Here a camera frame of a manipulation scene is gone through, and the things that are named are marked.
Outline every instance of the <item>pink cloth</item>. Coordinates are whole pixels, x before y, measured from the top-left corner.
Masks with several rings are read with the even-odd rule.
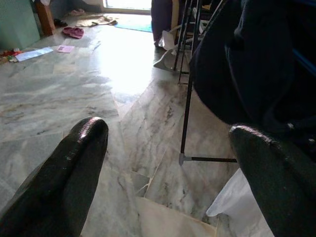
[[[83,36],[83,29],[78,28],[78,27],[65,27],[63,29],[63,33],[65,35],[68,35],[70,37],[76,38],[76,39],[81,39]]]

